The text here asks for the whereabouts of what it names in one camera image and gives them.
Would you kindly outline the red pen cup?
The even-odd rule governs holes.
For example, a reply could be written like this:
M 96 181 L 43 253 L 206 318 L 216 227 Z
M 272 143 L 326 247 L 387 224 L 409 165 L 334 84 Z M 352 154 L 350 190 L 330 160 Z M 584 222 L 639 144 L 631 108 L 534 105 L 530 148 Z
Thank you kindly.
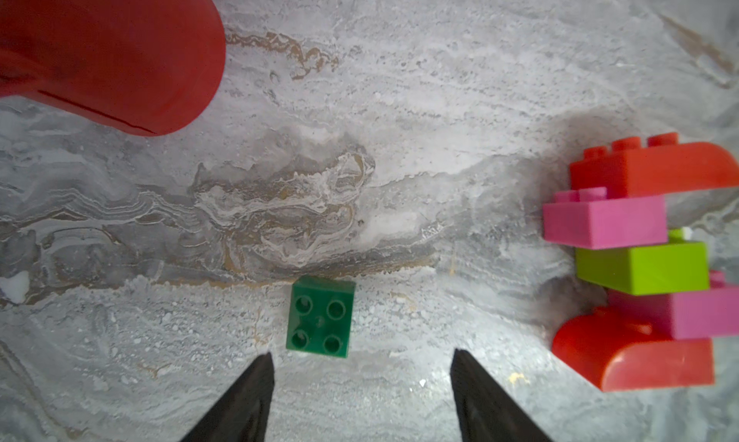
M 1 94 L 140 136 L 215 97 L 226 43 L 212 0 L 1 0 Z

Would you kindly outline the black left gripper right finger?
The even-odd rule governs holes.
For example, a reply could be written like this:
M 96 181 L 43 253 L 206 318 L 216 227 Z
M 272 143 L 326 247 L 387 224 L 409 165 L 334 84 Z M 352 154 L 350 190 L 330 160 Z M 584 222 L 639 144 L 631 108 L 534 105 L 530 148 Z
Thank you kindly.
M 454 350 L 450 382 L 463 441 L 552 442 L 468 351 Z

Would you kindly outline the red lego brick base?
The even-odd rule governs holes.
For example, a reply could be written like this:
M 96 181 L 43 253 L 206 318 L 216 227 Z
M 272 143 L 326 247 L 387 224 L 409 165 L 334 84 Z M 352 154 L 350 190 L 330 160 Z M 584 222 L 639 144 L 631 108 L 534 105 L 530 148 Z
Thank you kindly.
M 567 321 L 552 353 L 603 392 L 715 382 L 710 339 L 673 339 L 611 307 Z

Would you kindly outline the pink lego brick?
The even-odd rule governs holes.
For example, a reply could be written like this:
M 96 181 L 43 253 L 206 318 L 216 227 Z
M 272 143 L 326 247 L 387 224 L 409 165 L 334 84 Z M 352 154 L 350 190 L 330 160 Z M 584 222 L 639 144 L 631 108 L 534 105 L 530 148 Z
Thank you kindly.
M 543 206 L 544 240 L 606 250 L 668 241 L 662 196 L 613 199 L 604 187 L 560 191 Z
M 607 297 L 610 307 L 673 339 L 738 334 L 738 286 L 721 271 L 710 272 L 708 290 L 646 296 L 608 290 Z

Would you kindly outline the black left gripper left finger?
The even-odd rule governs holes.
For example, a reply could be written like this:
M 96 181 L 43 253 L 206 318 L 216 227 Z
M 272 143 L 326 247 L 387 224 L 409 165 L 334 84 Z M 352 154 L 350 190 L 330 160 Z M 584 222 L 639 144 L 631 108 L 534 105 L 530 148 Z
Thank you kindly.
M 274 387 L 273 356 L 258 355 L 181 442 L 264 441 Z

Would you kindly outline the dark green lego brick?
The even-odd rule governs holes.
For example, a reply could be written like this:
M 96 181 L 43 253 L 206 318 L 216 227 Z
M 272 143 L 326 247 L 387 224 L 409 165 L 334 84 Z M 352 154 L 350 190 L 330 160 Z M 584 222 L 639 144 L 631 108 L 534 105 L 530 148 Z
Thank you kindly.
M 292 285 L 286 348 L 348 356 L 356 283 L 302 276 Z

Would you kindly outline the red curved lego brick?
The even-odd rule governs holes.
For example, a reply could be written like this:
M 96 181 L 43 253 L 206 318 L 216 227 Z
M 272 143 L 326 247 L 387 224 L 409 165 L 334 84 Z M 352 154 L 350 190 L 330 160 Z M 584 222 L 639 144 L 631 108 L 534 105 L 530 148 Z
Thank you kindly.
M 604 187 L 614 199 L 738 185 L 738 162 L 728 150 L 709 142 L 681 143 L 676 132 L 651 136 L 646 145 L 629 137 L 586 149 L 569 171 L 573 190 Z

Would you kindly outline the lime green lego brick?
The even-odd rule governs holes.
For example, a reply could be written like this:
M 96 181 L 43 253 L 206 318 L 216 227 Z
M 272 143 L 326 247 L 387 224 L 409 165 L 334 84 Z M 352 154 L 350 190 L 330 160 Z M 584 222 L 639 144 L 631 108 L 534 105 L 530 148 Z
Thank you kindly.
M 692 230 L 669 230 L 661 245 L 575 250 L 581 280 L 632 296 L 704 291 L 710 288 L 706 244 Z

